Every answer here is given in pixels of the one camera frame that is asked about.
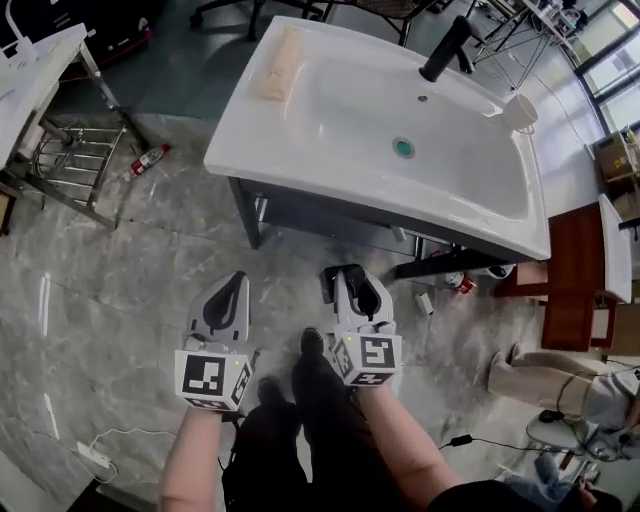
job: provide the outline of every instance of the chair leg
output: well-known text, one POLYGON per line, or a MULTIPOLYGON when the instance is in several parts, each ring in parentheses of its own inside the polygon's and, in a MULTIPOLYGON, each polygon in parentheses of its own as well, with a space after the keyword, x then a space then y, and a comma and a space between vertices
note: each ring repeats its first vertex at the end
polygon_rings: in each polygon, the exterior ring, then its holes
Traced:
POLYGON ((322 16, 322 9, 320 9, 319 7, 313 7, 313 0, 307 0, 306 2, 303 2, 301 0, 276 0, 276 2, 302 9, 303 18, 305 17, 305 11, 311 12, 317 16, 322 16))
POLYGON ((329 0, 329 2, 327 3, 327 6, 324 8, 324 14, 322 15, 322 23, 325 23, 327 21, 327 18, 329 17, 329 13, 331 12, 332 8, 333 8, 333 0, 329 0))
POLYGON ((189 17, 189 23, 192 28, 198 28, 202 26, 202 22, 204 21, 204 18, 202 17, 203 12, 210 11, 211 9, 217 9, 218 7, 223 7, 225 5, 237 4, 241 1, 242 0, 214 0, 213 2, 201 5, 189 17))
POLYGON ((411 21, 412 20, 408 19, 402 22, 402 29, 400 30, 400 40, 398 41, 398 45, 402 46, 403 48, 407 45, 409 31, 411 30, 411 21))
POLYGON ((260 11, 262 10, 264 2, 265 0, 254 0, 253 2, 253 11, 251 12, 251 21, 249 22, 249 33, 247 34, 247 39, 249 41, 255 41, 257 39, 256 23, 258 21, 258 16, 260 16, 260 11))

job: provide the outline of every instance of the black faucet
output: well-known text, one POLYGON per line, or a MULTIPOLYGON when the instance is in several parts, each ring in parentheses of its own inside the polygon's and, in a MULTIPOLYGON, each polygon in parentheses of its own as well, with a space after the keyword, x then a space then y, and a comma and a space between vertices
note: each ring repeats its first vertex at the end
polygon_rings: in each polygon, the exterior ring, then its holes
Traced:
POLYGON ((470 37, 484 44, 484 40, 469 20, 464 16, 458 16, 429 60, 420 68, 422 77, 429 82, 436 82, 454 55, 458 57, 460 71, 469 75, 473 73, 475 70, 473 62, 463 50, 464 44, 470 37))

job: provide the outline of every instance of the cardboard box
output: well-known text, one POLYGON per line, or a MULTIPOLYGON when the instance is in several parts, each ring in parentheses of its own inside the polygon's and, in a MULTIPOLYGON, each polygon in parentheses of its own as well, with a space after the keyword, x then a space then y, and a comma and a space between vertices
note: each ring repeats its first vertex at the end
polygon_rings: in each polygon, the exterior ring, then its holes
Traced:
POLYGON ((596 163, 609 193, 618 197, 633 191, 632 160, 638 161, 637 149, 628 145, 620 132, 612 133, 593 145, 596 163))

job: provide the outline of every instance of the white cable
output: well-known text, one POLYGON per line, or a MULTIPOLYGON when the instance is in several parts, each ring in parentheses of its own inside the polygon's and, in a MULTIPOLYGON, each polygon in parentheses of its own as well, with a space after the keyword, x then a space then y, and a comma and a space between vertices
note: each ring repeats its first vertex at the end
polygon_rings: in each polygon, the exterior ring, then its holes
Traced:
POLYGON ((117 432, 118 434, 131 434, 133 432, 143 432, 145 434, 151 434, 151 435, 167 434, 173 437, 177 437, 176 434, 174 434, 173 432, 169 432, 168 430, 144 430, 142 428, 132 428, 131 430, 119 430, 117 428, 110 428, 104 434, 98 434, 96 438, 93 440, 93 442, 89 445, 89 448, 93 449, 95 444, 98 442, 98 439, 106 435, 109 435, 112 432, 117 432))
POLYGON ((551 87, 549 87, 544 82, 544 80, 542 80, 542 78, 540 78, 538 75, 536 75, 533 71, 531 72, 531 74, 538 79, 538 81, 545 87, 545 89, 547 89, 547 91, 549 91, 551 93, 551 95, 556 99, 556 101, 560 104, 560 107, 562 108, 562 110, 564 112, 564 115, 567 118, 567 121, 569 122, 569 125, 573 129, 573 132, 576 134, 576 137, 578 137, 578 140, 580 142, 582 142, 582 147, 589 154, 589 157, 591 157, 591 160, 595 160, 595 155, 593 154, 593 151, 591 150, 591 145, 587 144, 584 141, 584 139, 580 136, 580 134, 578 133, 578 130, 576 129, 575 125, 573 124, 573 121, 571 120, 571 116, 569 115, 569 112, 567 112, 567 109, 564 107, 564 103, 562 103, 562 100, 560 98, 558 98, 556 93, 551 90, 551 87))
POLYGON ((109 461, 109 467, 112 467, 114 469, 113 475, 108 480, 101 480, 89 468, 87 468, 87 466, 84 465, 84 462, 82 462, 80 457, 78 457, 78 455, 76 455, 76 453, 71 448, 68 448, 65 445, 63 445, 58 439, 56 439, 53 436, 50 436, 49 434, 45 434, 44 432, 32 431, 32 434, 35 434, 37 436, 43 436, 43 437, 46 437, 48 439, 51 439, 58 446, 61 446, 62 448, 67 450, 71 455, 73 455, 73 457, 82 466, 82 469, 84 469, 89 474, 89 476, 91 476, 91 478, 97 480, 101 484, 108 484, 108 483, 112 482, 115 477, 118 476, 118 468, 116 467, 116 465, 113 462, 109 461))

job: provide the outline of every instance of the drain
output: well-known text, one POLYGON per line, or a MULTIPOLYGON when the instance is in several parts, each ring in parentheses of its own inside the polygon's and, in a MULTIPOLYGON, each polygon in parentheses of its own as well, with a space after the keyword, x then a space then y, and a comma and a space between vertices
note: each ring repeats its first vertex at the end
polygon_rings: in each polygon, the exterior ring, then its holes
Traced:
POLYGON ((396 137, 393 139, 393 150, 401 158, 413 158, 415 155, 415 149, 413 144, 404 137, 396 137))

